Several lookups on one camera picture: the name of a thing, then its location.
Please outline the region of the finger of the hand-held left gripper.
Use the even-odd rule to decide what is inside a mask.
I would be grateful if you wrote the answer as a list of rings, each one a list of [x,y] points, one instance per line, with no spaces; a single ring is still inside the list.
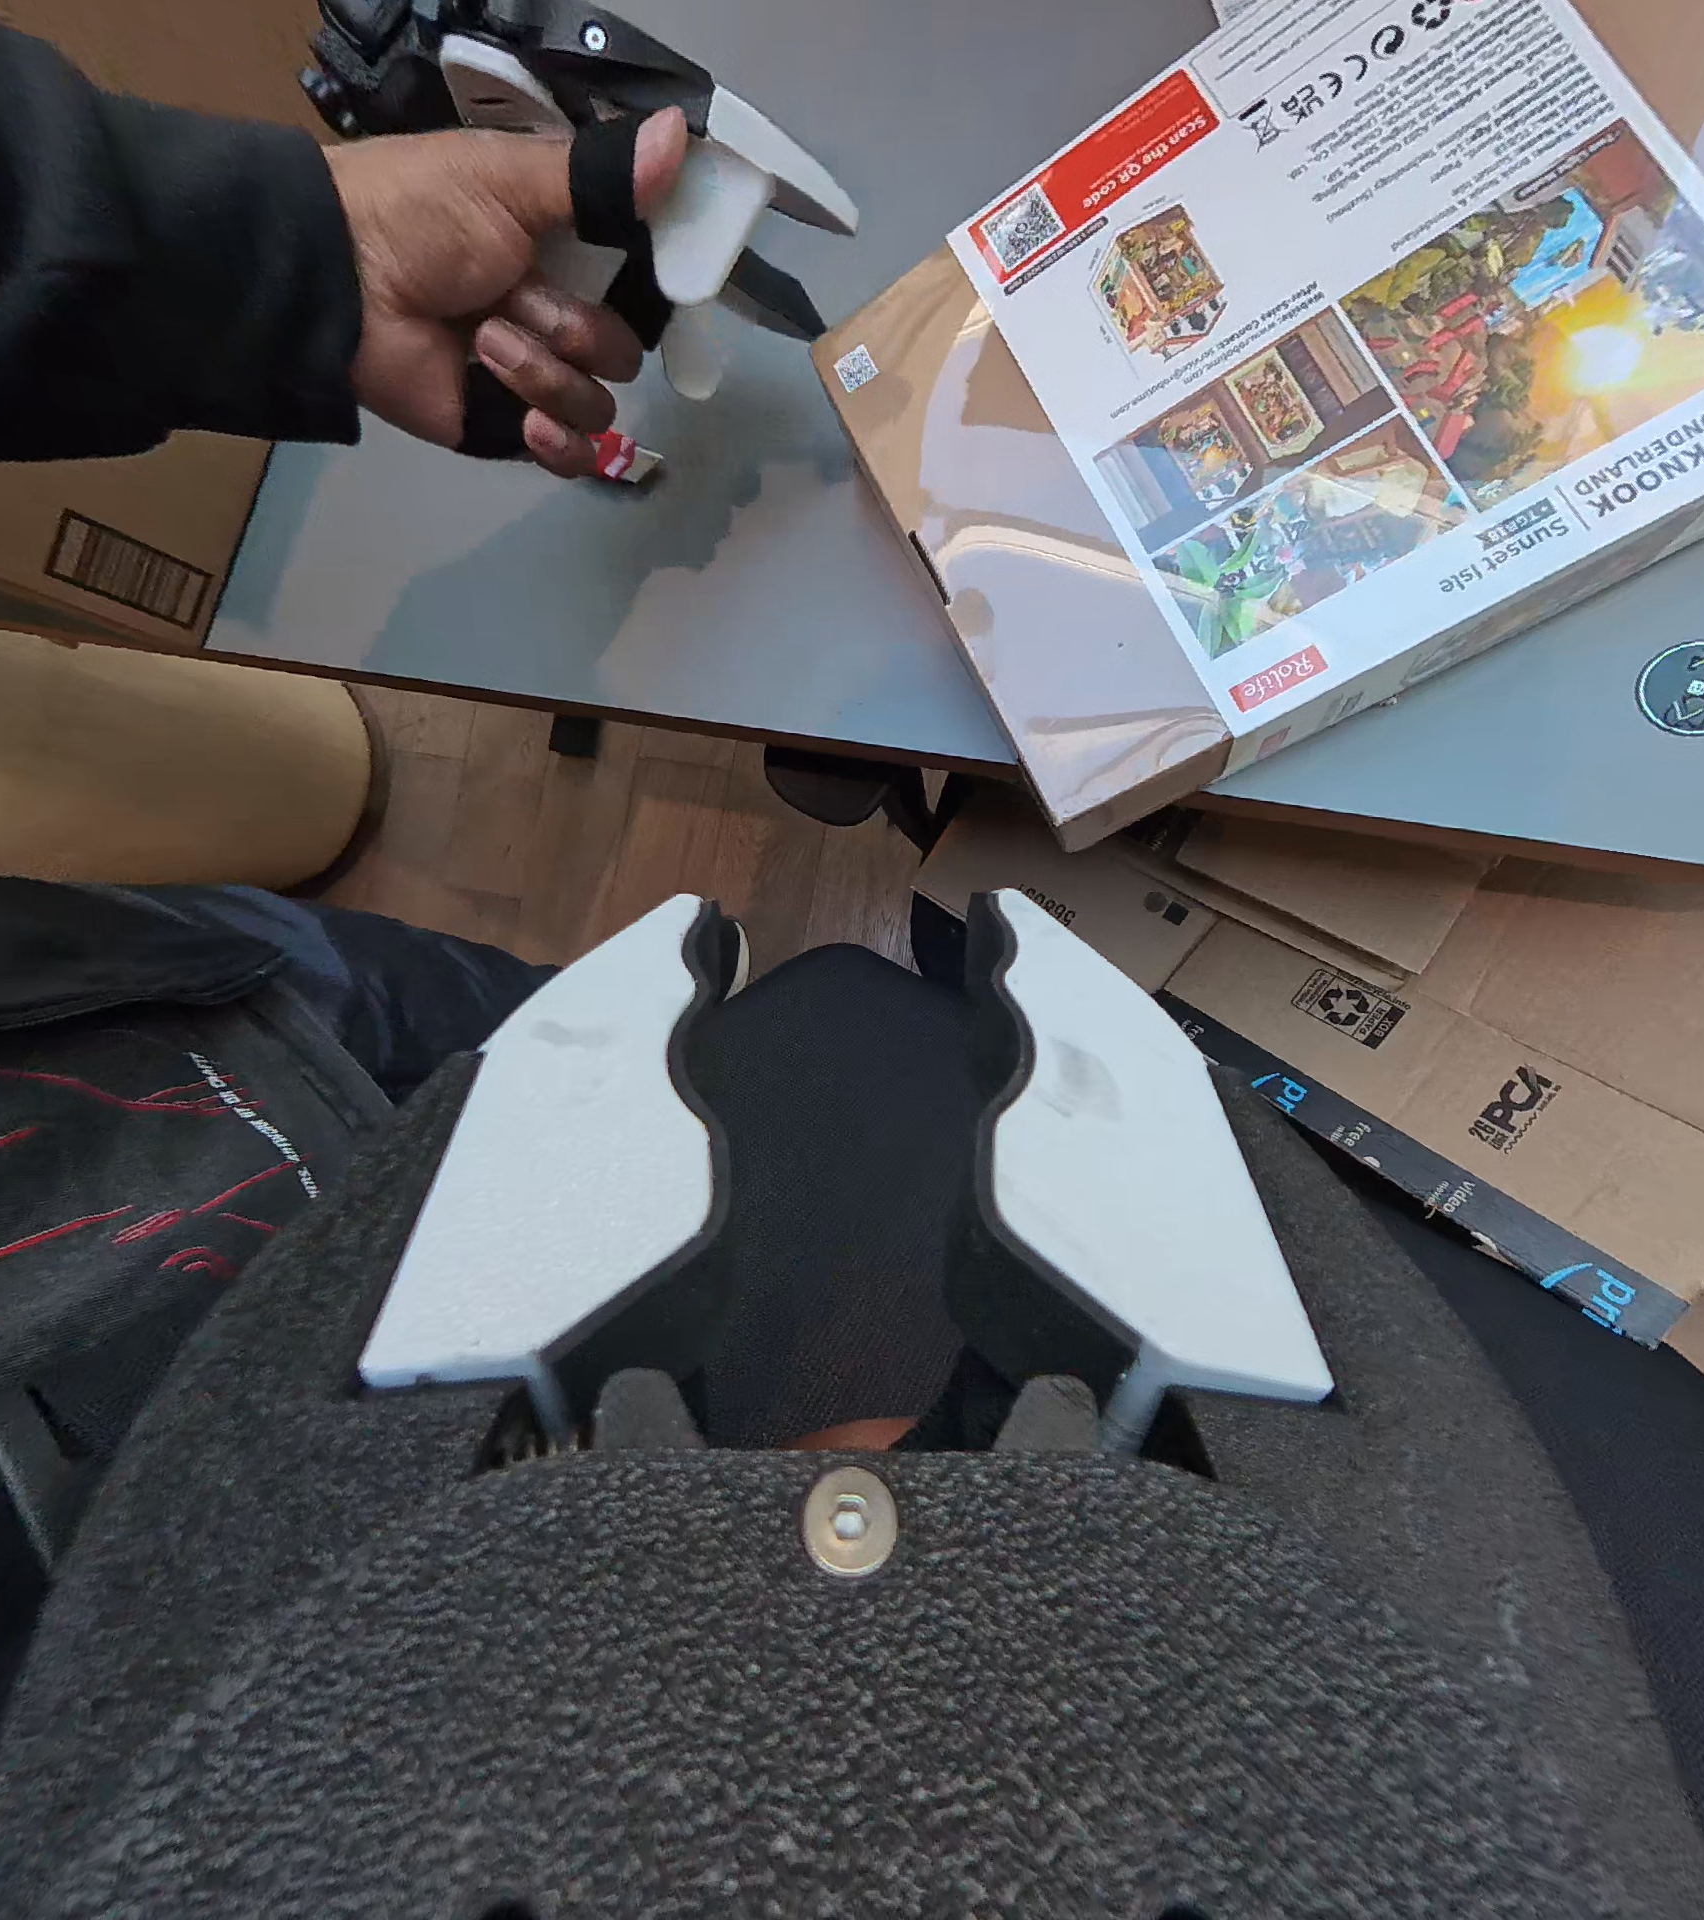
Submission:
[[[807,282],[787,270],[776,270],[772,256],[759,251],[738,251],[732,276],[729,276],[729,311],[745,321],[745,324],[759,324],[772,338],[787,338],[787,340],[824,340],[829,338],[829,321],[815,311],[815,300],[807,294]]]
[[[724,84],[709,101],[709,140],[772,182],[772,207],[781,216],[831,235],[855,235],[862,226],[862,212],[842,182]]]

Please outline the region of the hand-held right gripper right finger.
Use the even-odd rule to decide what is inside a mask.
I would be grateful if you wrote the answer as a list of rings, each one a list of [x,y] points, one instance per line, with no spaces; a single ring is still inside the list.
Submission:
[[[1311,1325],[1216,1070],[1017,889],[965,904],[974,1137],[961,1344],[1009,1395],[1071,1382],[1144,1458],[1172,1406],[1335,1407]]]

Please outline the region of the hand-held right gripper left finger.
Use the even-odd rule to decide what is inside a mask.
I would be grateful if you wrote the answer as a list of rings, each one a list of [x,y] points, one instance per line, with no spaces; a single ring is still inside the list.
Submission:
[[[481,1043],[355,1359],[368,1395],[524,1389],[567,1446],[616,1371],[709,1371],[738,1286],[696,1043],[745,968],[738,924],[678,892]]]

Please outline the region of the grey desk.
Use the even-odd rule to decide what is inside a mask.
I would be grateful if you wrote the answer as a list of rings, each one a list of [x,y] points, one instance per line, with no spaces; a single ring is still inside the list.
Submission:
[[[831,235],[763,212],[753,250],[829,331],[925,264],[951,226],[1118,116],[1218,33],[1216,5],[608,5],[811,150],[860,203]],[[720,729],[829,753],[896,753],[1023,777],[931,575],[883,516],[811,353],[720,311],[724,384],[678,399],[659,359],[621,425],[653,486],[460,457],[368,416],[355,449],[271,454],[208,647],[339,680],[433,684],[602,715]],[[1600,589],[1608,615],[1685,603],[1704,564]],[[1656,615],[1612,691],[1704,634]],[[1281,746],[1193,805],[1335,805],[1373,746]]]

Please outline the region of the person's left hand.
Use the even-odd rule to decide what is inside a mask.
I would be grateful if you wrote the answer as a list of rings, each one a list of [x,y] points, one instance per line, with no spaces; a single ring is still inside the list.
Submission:
[[[518,405],[535,469],[602,469],[616,387],[641,376],[641,338],[560,289],[541,235],[575,226],[567,140],[507,129],[381,133],[328,150],[360,277],[355,405],[418,443],[463,434],[468,365]]]

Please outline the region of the flattened cardboard with printed number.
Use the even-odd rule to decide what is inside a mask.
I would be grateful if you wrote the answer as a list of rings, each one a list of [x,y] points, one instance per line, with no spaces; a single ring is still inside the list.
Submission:
[[[1187,896],[1129,847],[1064,850],[1043,813],[998,785],[961,802],[915,873],[910,933],[921,978],[961,985],[965,906],[974,892],[1000,889],[1098,951],[1144,989],[1163,989],[1218,924],[1207,904]]]

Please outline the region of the black flat box blue print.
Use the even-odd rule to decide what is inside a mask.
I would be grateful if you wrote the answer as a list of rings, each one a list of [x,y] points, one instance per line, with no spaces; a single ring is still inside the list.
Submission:
[[[1218,1070],[1250,1077],[1250,1091],[1277,1103],[1294,1128],[1320,1140],[1339,1159],[1367,1169],[1386,1189],[1396,1189],[1417,1214],[1449,1222],[1466,1233],[1487,1261],[1529,1274],[1540,1288],[1584,1312],[1584,1319],[1636,1344],[1663,1345],[1667,1333],[1688,1316],[1667,1286],[1646,1281],[1645,1269],[1612,1261],[1591,1239],[1552,1222],[1529,1202],[1510,1199],[1487,1177],[1447,1159],[1442,1152],[1423,1145],[1417,1137],[1396,1128],[1390,1121],[1367,1114],[1350,1095],[1325,1091],[1320,1077],[1289,1070],[1269,1047],[1239,1037],[1218,1017],[1197,1014],[1193,1000],[1159,989],[1163,1014],[1197,1043],[1197,1053]]]

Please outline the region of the plain flattened cardboard sheets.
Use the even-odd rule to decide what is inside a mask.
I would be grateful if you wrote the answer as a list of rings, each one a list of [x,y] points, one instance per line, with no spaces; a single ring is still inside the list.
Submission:
[[[1362,978],[1423,978],[1491,873],[1485,850],[1335,825],[1197,813],[1176,873],[1202,904]]]

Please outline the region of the flattened cardboard with recycling symbol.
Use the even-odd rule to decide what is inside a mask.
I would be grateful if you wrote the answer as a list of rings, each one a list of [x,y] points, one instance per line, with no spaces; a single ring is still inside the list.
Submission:
[[[1700,882],[1510,864],[1404,980],[1218,919],[1169,989],[1681,1300],[1704,1295]]]

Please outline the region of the black jacket with red print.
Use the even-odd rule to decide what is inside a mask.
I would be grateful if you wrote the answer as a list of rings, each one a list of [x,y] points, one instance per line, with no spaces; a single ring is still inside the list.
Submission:
[[[0,875],[0,1399],[180,1338],[328,1190],[389,1114],[345,985],[294,896]],[[0,1713],[40,1592],[0,1482]]]

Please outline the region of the black mesh office chair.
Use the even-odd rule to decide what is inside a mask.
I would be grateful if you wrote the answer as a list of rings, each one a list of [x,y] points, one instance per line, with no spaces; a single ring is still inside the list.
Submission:
[[[1591,1325],[1386,1183],[1352,1189],[1540,1430],[1626,1609],[1656,1724],[1704,1825],[1704,1371],[1675,1345]]]

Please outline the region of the tan cylindrical container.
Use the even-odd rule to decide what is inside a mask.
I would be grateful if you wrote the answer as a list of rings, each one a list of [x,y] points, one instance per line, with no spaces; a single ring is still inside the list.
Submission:
[[[0,632],[0,875],[288,892],[371,795],[345,684]]]

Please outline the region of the printed model kit box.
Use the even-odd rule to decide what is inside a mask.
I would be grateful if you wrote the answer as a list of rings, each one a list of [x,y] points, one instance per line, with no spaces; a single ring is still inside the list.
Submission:
[[[1704,5],[1245,5],[811,359],[1087,850],[1704,541]]]

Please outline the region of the round dark sticker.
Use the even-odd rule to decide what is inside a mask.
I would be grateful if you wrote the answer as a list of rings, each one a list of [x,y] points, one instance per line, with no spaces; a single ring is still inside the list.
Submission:
[[[1656,648],[1632,699],[1656,733],[1704,740],[1704,640]]]

